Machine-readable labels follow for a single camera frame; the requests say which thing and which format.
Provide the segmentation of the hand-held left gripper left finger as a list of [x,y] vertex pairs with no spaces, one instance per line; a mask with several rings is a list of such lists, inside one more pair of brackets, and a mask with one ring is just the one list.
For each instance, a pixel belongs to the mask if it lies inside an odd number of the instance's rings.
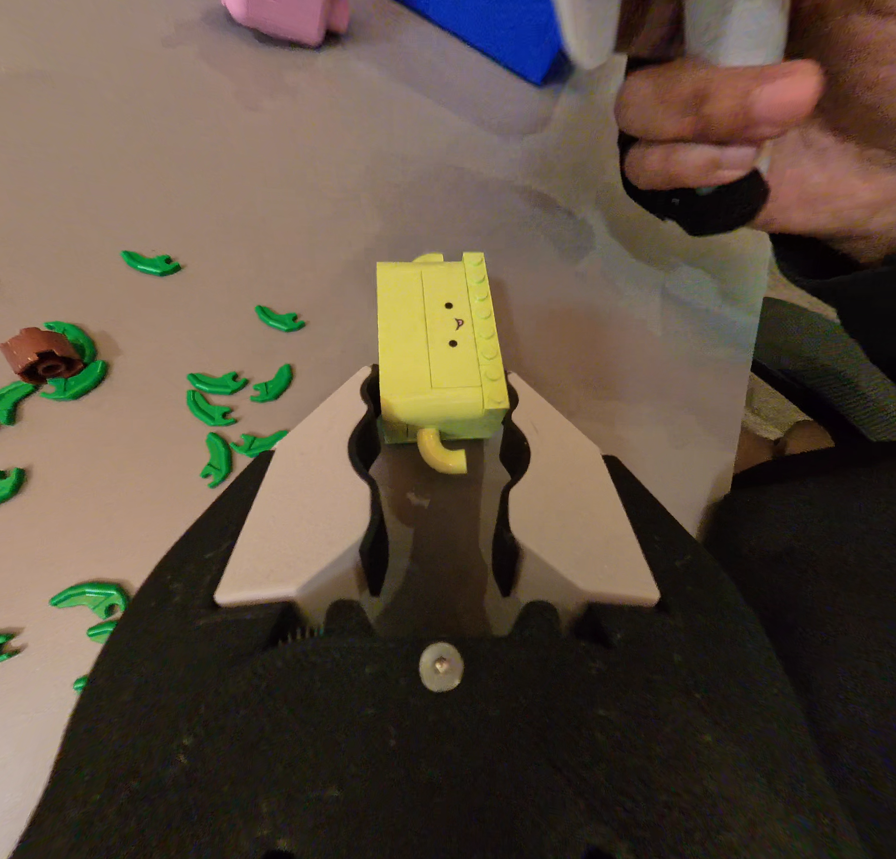
[[323,622],[380,596],[389,546],[378,484],[378,368],[360,369],[280,440],[215,593],[220,607],[294,603]]

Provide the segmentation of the lime green brick figure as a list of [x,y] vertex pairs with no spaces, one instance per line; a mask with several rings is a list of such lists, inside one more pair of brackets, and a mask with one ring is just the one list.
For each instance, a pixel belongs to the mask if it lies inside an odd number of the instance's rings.
[[449,443],[491,438],[510,408],[486,257],[379,262],[376,296],[382,436],[464,475],[465,450]]

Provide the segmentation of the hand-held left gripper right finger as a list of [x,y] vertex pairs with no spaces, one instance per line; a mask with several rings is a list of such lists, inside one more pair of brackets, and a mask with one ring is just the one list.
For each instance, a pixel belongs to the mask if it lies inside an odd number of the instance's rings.
[[574,626],[589,606],[655,607],[659,589],[598,446],[515,373],[498,459],[491,624],[532,602]]

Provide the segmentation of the person's right hand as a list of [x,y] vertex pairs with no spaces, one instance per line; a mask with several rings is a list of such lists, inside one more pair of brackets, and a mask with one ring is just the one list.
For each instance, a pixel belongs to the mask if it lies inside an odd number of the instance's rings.
[[679,56],[682,0],[623,0],[616,121],[637,188],[708,188],[770,152],[751,226],[821,240],[857,266],[895,249],[895,0],[792,0],[787,61],[722,69]]

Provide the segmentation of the scattered green leaf pieces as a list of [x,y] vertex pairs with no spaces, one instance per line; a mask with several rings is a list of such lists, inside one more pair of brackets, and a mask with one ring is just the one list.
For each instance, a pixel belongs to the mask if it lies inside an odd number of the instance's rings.
[[[182,266],[168,254],[155,256],[139,251],[120,251],[125,265],[133,271],[164,278],[179,271]],[[254,313],[264,326],[281,333],[295,333],[307,326],[298,312],[278,313],[267,305],[255,305]],[[49,380],[44,386],[30,385],[15,375],[15,380],[2,386],[1,390],[1,424],[3,427],[14,426],[18,419],[20,405],[34,395],[40,395],[50,401],[71,402],[85,398],[106,381],[109,364],[98,355],[98,349],[91,335],[69,321],[45,321],[41,329],[52,330],[65,336],[79,353],[84,368],[68,379]],[[279,399],[291,386],[294,380],[294,369],[290,363],[282,364],[274,376],[252,386],[251,402],[267,404]],[[287,436],[287,430],[279,430],[262,436],[243,434],[237,441],[226,439],[219,430],[233,426],[237,420],[232,417],[230,405],[219,405],[210,400],[210,396],[232,397],[249,385],[249,380],[238,371],[212,376],[202,372],[190,372],[187,375],[189,389],[185,401],[189,413],[210,432],[205,437],[208,459],[200,477],[208,481],[209,488],[223,484],[233,472],[233,455],[254,460],[260,455],[273,451]],[[1,502],[6,504],[17,497],[28,480],[28,473],[22,467],[2,468]],[[51,607],[89,609],[99,622],[86,630],[86,636],[100,645],[108,641],[117,628],[121,615],[130,604],[130,596],[124,587],[111,581],[88,581],[74,584],[52,596]],[[11,631],[2,631],[2,662],[17,656],[21,651],[9,648],[8,645],[16,636]]]

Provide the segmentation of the dark mesh office chair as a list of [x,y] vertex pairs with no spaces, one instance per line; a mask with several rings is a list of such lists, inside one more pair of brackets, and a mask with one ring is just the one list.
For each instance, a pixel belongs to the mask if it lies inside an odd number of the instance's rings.
[[837,322],[765,297],[751,372],[835,441],[895,441],[894,385]]

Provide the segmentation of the brown round brick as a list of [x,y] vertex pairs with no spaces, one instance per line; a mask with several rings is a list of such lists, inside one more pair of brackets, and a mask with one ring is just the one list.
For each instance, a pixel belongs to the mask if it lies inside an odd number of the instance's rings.
[[14,374],[34,386],[49,380],[68,379],[84,368],[79,353],[62,334],[37,327],[23,328],[1,344]]

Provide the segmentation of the blue storage bin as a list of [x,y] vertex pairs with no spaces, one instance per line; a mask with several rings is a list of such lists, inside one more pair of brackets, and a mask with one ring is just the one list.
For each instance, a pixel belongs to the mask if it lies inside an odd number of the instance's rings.
[[532,85],[570,69],[552,0],[394,1]]

